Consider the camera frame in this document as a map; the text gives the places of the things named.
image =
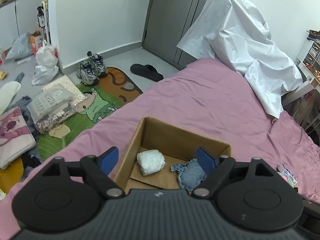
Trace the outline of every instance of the gray running shoe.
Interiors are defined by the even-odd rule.
[[[104,77],[108,75],[108,69],[103,63],[103,57],[100,54],[92,54],[91,51],[88,51],[87,55],[92,59],[92,68],[98,77]]]
[[[81,82],[87,86],[96,85],[99,81],[97,74],[91,67],[90,61],[81,61],[79,63],[77,76],[81,78]]]

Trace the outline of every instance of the gray door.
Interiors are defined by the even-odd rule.
[[[193,0],[152,0],[143,47],[173,62]]]
[[[204,4],[205,4],[206,1],[207,0],[199,0],[199,3],[197,5],[196,12],[195,12],[195,14],[193,16],[191,25],[199,17],[199,15],[200,15],[200,13],[202,11],[202,8],[204,7]],[[185,27],[185,29],[183,30],[183,35],[187,32],[187,30],[190,28],[190,26],[186,26]],[[176,55],[176,58],[175,58],[175,62],[178,64],[179,69],[185,68],[188,64],[190,64],[190,63],[192,63],[192,62],[194,62],[196,60],[197,60],[196,58],[192,57],[191,55],[187,54],[186,52],[182,51],[181,49],[178,49],[177,55]]]

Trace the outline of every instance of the cabinet door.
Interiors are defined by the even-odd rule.
[[[143,47],[173,62],[192,0],[152,0]]]
[[[19,34],[41,31],[38,25],[38,10],[42,0],[17,0],[17,23]]]
[[[196,8],[196,11],[195,11],[195,14],[194,14],[194,17],[193,17],[193,20],[192,20],[191,25],[192,25],[192,24],[197,20],[197,18],[199,17],[199,15],[200,15],[200,13],[201,13],[201,11],[202,11],[202,8],[204,7],[206,1],[207,1],[207,0],[199,0],[199,3],[198,3],[198,5],[197,5],[197,8]],[[190,28],[190,26],[184,29],[183,35],[187,32],[187,30]],[[185,68],[188,64],[190,64],[190,63],[192,63],[192,62],[194,62],[194,61],[197,60],[196,58],[192,57],[191,55],[187,54],[187,53],[184,52],[184,51],[181,51],[180,49],[179,49],[179,51],[177,52],[177,57],[178,57],[178,56],[179,56],[179,58],[178,58],[178,66],[179,66],[180,69]]]
[[[0,20],[0,47],[6,50],[19,37],[14,2],[0,8]]]

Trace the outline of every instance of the wrinkled sheet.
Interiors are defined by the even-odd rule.
[[[101,155],[111,146],[119,148],[120,161],[139,121],[155,117],[231,145],[233,157],[249,162],[262,157],[273,168],[283,163],[298,179],[299,192],[320,200],[319,147],[286,111],[273,125],[247,81],[221,62],[201,59],[172,78],[156,83],[149,91],[111,116],[83,131],[70,145],[54,156],[66,161]],[[0,201],[0,239],[7,240],[19,230],[12,214],[14,195],[53,157],[35,168]]]
[[[219,59],[244,76],[275,118],[283,111],[281,97],[302,84],[298,68],[271,40],[267,22],[248,0],[207,0],[177,47],[197,59]]]

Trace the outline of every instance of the metal screw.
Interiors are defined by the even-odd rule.
[[[107,190],[107,195],[110,197],[119,197],[122,195],[122,190],[119,188],[111,188]]]
[[[195,189],[193,193],[198,197],[206,197],[207,195],[210,194],[210,191],[207,190],[206,188],[201,187],[201,188]]]

